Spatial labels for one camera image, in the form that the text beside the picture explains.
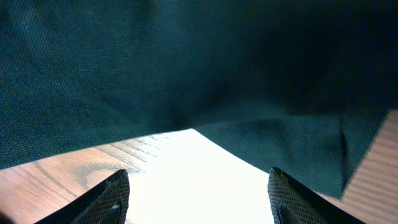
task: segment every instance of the dark green fabric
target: dark green fabric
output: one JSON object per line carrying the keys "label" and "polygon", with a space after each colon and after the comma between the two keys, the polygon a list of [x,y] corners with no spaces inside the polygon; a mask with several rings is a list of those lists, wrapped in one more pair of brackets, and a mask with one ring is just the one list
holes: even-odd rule
{"label": "dark green fabric", "polygon": [[197,128],[337,197],[397,107],[396,1],[0,4],[0,169]]}

